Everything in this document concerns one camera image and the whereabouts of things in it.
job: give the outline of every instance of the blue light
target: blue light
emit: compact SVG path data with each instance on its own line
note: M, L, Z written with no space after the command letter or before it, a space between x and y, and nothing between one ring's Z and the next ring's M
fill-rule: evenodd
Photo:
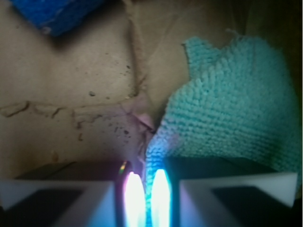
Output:
M154 227L170 225L170 185L163 169L158 169L151 189L151 222Z

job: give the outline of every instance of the blue fabric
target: blue fabric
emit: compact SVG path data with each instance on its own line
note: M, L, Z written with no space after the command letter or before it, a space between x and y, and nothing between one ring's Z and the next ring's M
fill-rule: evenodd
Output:
M83 17L105 0L11 0L38 29L50 28L53 36L78 26Z
M222 50L194 37L185 47L190 81L170 97L147 149L147 210L166 156L246 157L302 183L301 116L282 53L257 37Z

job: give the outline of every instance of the black panel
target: black panel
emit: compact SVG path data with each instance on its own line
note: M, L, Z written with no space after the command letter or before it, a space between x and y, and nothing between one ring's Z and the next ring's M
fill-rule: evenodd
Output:
M290 224L290 208L256 187L217 188L212 191L246 227L285 227Z
M50 226L81 193L80 190L39 190L4 212L4 226Z

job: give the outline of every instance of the glowing light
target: glowing light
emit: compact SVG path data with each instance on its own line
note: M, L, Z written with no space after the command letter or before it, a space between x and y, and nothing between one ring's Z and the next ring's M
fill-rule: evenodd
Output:
M123 162L123 164L121 165L121 167L120 167L120 169L119 169L119 174L122 174L122 173L124 172L125 167L126 167L126 164L127 164L127 162L126 162L126 161L125 161L125 162Z
M156 172L151 189L151 221L154 227L170 225L170 187L163 169Z
M146 209L143 184L138 174L130 172L124 187L125 226L145 226Z

